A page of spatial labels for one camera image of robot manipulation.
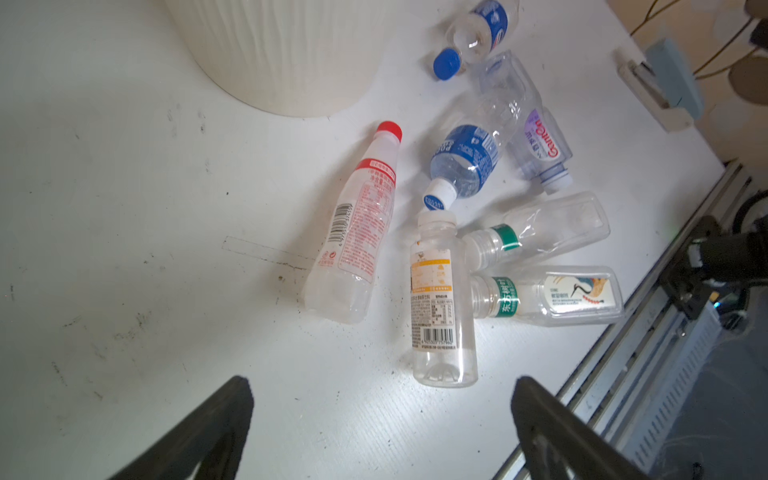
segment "green label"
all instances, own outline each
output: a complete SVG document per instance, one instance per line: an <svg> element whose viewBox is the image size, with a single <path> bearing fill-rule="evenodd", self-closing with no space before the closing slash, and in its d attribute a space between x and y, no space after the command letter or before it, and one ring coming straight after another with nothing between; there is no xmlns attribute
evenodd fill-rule
<svg viewBox="0 0 768 480"><path fill-rule="evenodd" d="M515 284L506 276L494 276L493 280L498 285L498 313L496 316L514 316L518 311L520 299L518 298L518 289Z"/></svg>
<svg viewBox="0 0 768 480"><path fill-rule="evenodd" d="M501 224L491 227L496 230L496 233L502 238L502 244L504 245L504 251L512 250L520 246L518 236L515 231L509 225Z"/></svg>

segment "white table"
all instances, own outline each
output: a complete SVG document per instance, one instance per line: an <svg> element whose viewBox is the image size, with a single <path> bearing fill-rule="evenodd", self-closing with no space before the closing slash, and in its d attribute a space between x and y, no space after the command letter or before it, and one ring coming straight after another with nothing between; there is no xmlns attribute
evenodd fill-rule
<svg viewBox="0 0 768 480"><path fill-rule="evenodd" d="M105 478L235 374L256 402L241 478L492 476L517 442L515 380L556 391L602 327L485 320L475 386L411 377L414 214L433 125L468 87L424 68L455 2L411 3L366 96L307 119L221 91L158 0L0 8L1 477ZM556 261L612 266L629 297L720 162L616 75L615 49L640 52L601 0L523 0L505 45L574 152L564 193L595 191L613 230ZM342 326L299 293L382 120L404 132L396 212L368 318ZM460 224L494 224L527 189L501 162Z"/></svg>

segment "bottle with red cap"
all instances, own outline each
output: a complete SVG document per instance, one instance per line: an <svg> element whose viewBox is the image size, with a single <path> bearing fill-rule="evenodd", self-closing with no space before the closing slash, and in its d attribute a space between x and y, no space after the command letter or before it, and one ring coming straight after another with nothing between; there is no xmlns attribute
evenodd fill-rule
<svg viewBox="0 0 768 480"><path fill-rule="evenodd" d="M341 323L365 318L379 248L392 219L401 140L395 122L381 123L339 195L326 242L304 286L310 312Z"/></svg>

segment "textured white container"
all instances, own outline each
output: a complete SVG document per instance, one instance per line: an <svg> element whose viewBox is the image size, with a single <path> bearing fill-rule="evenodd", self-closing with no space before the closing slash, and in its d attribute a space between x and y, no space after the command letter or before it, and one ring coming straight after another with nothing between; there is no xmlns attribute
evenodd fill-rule
<svg viewBox="0 0 768 480"><path fill-rule="evenodd" d="M197 63L249 105L292 117L349 107L371 85L400 0L166 0Z"/></svg>

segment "dark floor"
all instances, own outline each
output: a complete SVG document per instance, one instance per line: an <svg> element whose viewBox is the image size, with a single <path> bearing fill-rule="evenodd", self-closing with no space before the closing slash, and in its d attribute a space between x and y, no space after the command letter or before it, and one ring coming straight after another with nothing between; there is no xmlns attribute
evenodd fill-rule
<svg viewBox="0 0 768 480"><path fill-rule="evenodd" d="M724 333L651 470L651 478L768 479L768 289L753 289L750 322Z"/></svg>

